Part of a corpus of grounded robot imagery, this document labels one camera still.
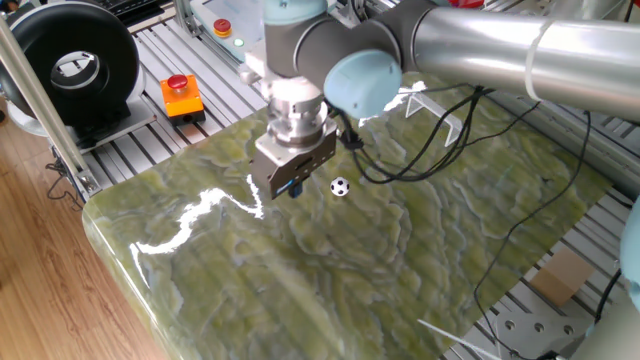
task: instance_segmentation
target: blue joint cap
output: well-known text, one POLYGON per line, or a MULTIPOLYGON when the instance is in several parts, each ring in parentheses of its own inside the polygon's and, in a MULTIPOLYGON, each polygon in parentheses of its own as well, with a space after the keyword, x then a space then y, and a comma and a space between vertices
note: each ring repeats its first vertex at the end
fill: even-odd
POLYGON ((327 100, 350 116, 362 119, 381 115, 398 94, 402 69, 382 50, 362 50, 340 60, 327 75, 327 100))
POLYGON ((327 12, 327 0, 265 0, 265 25, 291 25, 327 12))
POLYGON ((620 241, 620 269, 631 281, 629 296, 640 311, 640 206, 634 205, 627 219, 620 241))

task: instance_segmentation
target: emergency stop button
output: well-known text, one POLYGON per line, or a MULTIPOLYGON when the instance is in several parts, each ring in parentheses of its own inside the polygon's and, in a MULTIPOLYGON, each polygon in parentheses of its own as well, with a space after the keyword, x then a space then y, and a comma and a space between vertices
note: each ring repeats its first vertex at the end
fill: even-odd
POLYGON ((218 37, 226 38, 231 35, 231 22, 227 19, 218 19, 213 23, 213 33, 218 37))
POLYGON ((173 75, 172 77, 167 79, 167 85, 175 92, 184 91, 184 89, 187 87, 187 83, 189 83, 189 80, 182 74, 173 75))

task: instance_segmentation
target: wire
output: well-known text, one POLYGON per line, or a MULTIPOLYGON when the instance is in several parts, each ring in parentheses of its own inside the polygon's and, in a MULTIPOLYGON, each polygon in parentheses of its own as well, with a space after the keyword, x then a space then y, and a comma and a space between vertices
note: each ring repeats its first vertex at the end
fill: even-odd
POLYGON ((522 114, 520 114, 517 118, 515 118, 515 119, 511 122, 511 124, 509 124, 509 125, 508 125, 506 128, 504 128, 502 131, 497 132, 497 133, 495 133, 495 134, 493 134, 493 135, 488 135, 488 136, 484 136, 484 137, 481 137, 481 138, 477 138, 477 139, 473 140, 472 142, 468 143, 466 146, 471 146, 471 145, 474 145, 474 144, 479 143, 480 141, 484 141, 484 140, 488 140, 488 139, 492 139, 492 138, 495 138, 495 137, 498 137, 498 136, 504 135, 507 131, 511 130, 511 128, 513 128, 513 127, 514 127, 514 125, 515 125, 516 123, 518 123, 518 121, 522 120, 525 116, 529 115, 529 113, 531 113, 531 112, 533 112, 535 109, 537 109, 537 108, 538 108, 538 106, 539 106, 540 104, 541 104, 541 102, 540 102, 540 101, 538 101, 535 105, 533 105, 531 108, 529 108, 529 110, 527 110, 527 111, 523 112, 523 113, 522 113, 522 114))
POLYGON ((629 22, 629 20, 631 20, 631 12, 633 12, 634 5, 635 0, 629 0, 629 8, 627 9, 627 14, 624 16, 624 22, 629 22))
POLYGON ((62 195, 53 196, 53 190, 55 190, 55 188, 58 186, 60 181, 62 181, 62 179, 67 177, 67 169, 65 169, 64 164, 62 164, 62 161, 60 159, 56 159, 55 163, 47 164, 45 165, 44 168, 47 170, 55 171, 58 173, 58 175, 60 175, 58 179, 56 179, 56 181, 53 182, 53 185, 51 185, 51 187, 49 188, 49 191, 47 191, 47 198, 49 200, 62 200, 66 197, 69 197, 73 202, 73 204, 71 205, 71 209, 73 211, 82 211, 83 207, 78 200, 78 194, 74 196, 70 192, 65 190, 62 195))
POLYGON ((598 309, 596 310, 596 318, 594 324, 599 323, 600 319, 602 319, 604 306, 607 304, 607 299, 611 294, 611 290, 613 290, 613 286, 618 282, 618 279, 620 279, 620 275, 622 275, 622 270, 618 269, 618 271, 616 271, 615 275, 613 275, 613 277, 609 281, 609 284, 607 284, 607 288, 604 289, 604 293, 602 294, 602 298, 600 299, 600 303, 598 304, 598 309))
POLYGON ((573 176, 571 177, 571 179, 569 180, 569 183, 567 183, 567 185, 553 198, 551 198, 550 200, 548 200, 547 202, 545 202, 544 204, 542 204, 541 206, 539 206, 537 209, 535 209, 533 212, 531 212, 529 215, 527 215, 526 217, 524 217, 522 220, 518 221, 515 225, 513 225, 511 227, 511 229, 509 229, 509 232, 507 233, 507 236, 504 238, 504 241, 502 242, 502 245, 500 246, 500 249, 498 250, 498 252, 496 253, 496 256, 493 258, 493 261, 491 262, 491 264, 489 265, 489 267, 487 268, 487 270, 484 272, 484 274, 482 275, 482 278, 480 279, 480 281, 478 282, 478 284, 476 285, 475 289, 473 290, 473 299, 476 302, 476 305, 478 305, 478 308, 480 309, 480 312, 482 313, 482 317, 485 319, 485 321, 487 322, 487 325, 489 326, 489 330, 491 331, 491 335, 493 336, 493 338, 496 340, 496 342, 498 342, 500 345, 504 346, 507 350, 509 350, 509 352, 511 353, 512 357, 517 356, 523 360, 533 360, 533 359, 527 359, 524 357, 521 357, 517 351, 515 351, 514 349, 510 348, 509 346, 507 346, 504 342, 502 342, 500 339, 498 339, 498 336, 496 335, 495 331, 493 330, 493 326, 491 325, 491 322, 489 321, 489 318, 487 317, 487 313, 484 311, 484 309, 482 308, 482 305, 480 304, 480 299, 478 296, 478 293, 480 291, 480 286, 482 286, 482 284, 484 283, 484 281, 487 279, 487 277, 489 276, 489 273, 491 272, 491 270, 493 269, 493 267, 496 265, 496 263, 498 262, 498 258, 500 258, 500 255, 502 254, 502 252, 504 251, 505 247, 507 246, 507 244, 509 243, 509 239, 511 238, 511 234, 513 234, 513 232, 522 224, 524 224, 525 222, 527 222, 528 220, 532 219, 534 216, 536 216, 540 211, 542 211, 543 209, 545 209, 547 206, 551 205, 553 202, 555 202, 556 200, 558 200, 562 195, 564 195, 565 192, 567 192, 567 190, 569 190, 569 188, 573 185, 573 183, 575 182, 576 178, 578 177, 578 174, 580 173, 580 169, 582 168, 582 164, 584 163, 584 157, 585 157, 585 153, 587 151, 587 144, 589 142, 589 135, 591 134, 591 113, 586 111, 585 114, 587 115, 587 133, 584 137, 584 142, 582 144, 582 149, 580 150, 580 155, 578 157, 578 165, 576 166, 576 171, 573 174, 573 176))
POLYGON ((353 10, 353 14, 356 16, 356 18, 360 23, 363 23, 366 20, 369 20, 369 17, 367 16, 367 12, 364 9, 363 9, 364 16, 360 16, 358 9, 356 9, 356 0, 349 0, 349 5, 351 6, 351 10, 353 10))
MULTIPOLYGON (((452 108, 447 110, 440 117, 438 122, 436 123, 433 131, 431 132, 429 138, 425 142, 425 144, 422 147, 422 149, 420 149, 418 154, 409 162, 409 164, 406 165, 404 168, 402 168, 402 170, 399 171, 398 173, 391 173, 391 172, 389 172, 389 171, 387 171, 385 169, 382 169, 381 167, 377 166, 375 163, 372 163, 372 164, 369 164, 369 165, 374 170, 376 170, 378 173, 380 173, 380 174, 382 174, 383 176, 386 177, 385 179, 374 179, 374 178, 372 178, 371 176, 369 176, 366 173, 366 171, 362 167, 362 164, 360 163, 358 157, 354 153, 352 156, 353 156, 354 162, 356 163, 356 166, 358 167, 358 170, 360 171, 360 173, 362 174, 362 176, 365 179, 367 179, 369 182, 374 183, 374 184, 387 184, 387 183, 390 183, 392 181, 406 181, 406 182, 422 181, 422 180, 425 180, 428 177, 432 176, 433 174, 437 173, 438 171, 443 170, 447 166, 451 165, 453 163, 453 161, 455 161, 455 159, 457 159, 460 156, 460 153, 462 152, 463 149, 458 149, 458 145, 463 140, 464 141, 468 140, 470 127, 471 127, 470 125, 471 125, 471 122, 472 122, 472 119, 473 119, 473 112, 474 112, 474 110, 476 108, 476 105, 477 105, 479 99, 481 97, 487 95, 487 94, 490 94, 493 91, 494 90, 491 90, 491 89, 486 89, 485 90, 482 87, 478 87, 478 88, 476 88, 476 91, 474 91, 474 93, 472 95, 467 96, 465 99, 460 101, 458 104, 454 105, 452 108), (433 165, 426 172, 418 174, 418 175, 413 175, 413 176, 405 176, 404 174, 409 172, 413 168, 413 166, 426 153, 427 149, 429 148, 429 146, 433 142, 437 131, 440 129, 440 127, 442 126, 442 123, 447 118, 447 116, 449 116, 451 113, 453 113, 454 111, 456 111, 459 108, 463 107, 464 105, 466 105, 469 102, 471 102, 470 111, 469 111, 469 114, 467 115, 467 119, 464 122, 464 125, 463 125, 463 128, 462 128, 462 132, 461 132, 460 136, 458 137, 458 139, 456 140, 455 146, 453 146, 451 148, 451 150, 449 150, 449 152, 443 158, 441 158, 435 165, 433 165)), ((349 121, 344 116, 344 113, 340 113, 340 117, 341 117, 342 121, 345 123, 345 131, 352 131, 353 128, 351 127, 351 124, 349 123, 349 121)))

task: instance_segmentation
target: small soccer ball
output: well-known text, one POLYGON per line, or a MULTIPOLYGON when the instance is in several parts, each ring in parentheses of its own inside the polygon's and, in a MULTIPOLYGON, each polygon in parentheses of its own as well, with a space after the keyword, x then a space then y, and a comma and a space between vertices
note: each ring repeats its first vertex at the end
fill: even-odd
POLYGON ((349 192, 349 182, 345 178, 336 178, 331 182, 331 192, 335 196, 345 196, 349 192))

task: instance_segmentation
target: green marble surface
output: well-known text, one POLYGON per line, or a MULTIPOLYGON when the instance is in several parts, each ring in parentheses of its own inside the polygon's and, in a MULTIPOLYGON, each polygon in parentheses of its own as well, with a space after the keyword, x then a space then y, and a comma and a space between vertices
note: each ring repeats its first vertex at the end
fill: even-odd
MULTIPOLYGON (((430 77, 407 76, 406 85, 430 77)), ((469 94, 429 96, 449 107, 469 94)), ((403 164, 437 118, 406 96, 361 125, 373 154, 403 164)), ((464 119, 466 107, 456 115, 464 119)), ((297 200, 270 201, 248 161, 262 112, 92 198, 89 240, 173 359, 436 359, 479 318, 472 291, 508 229, 565 186, 576 160, 519 124, 420 183, 373 185, 339 146, 297 200), (336 197, 330 182, 348 179, 336 197)), ((480 102, 471 138, 512 116, 480 102)), ((439 159, 441 130, 421 169, 439 159)), ((482 291, 495 303, 610 183, 583 167, 561 201, 516 231, 482 291)))

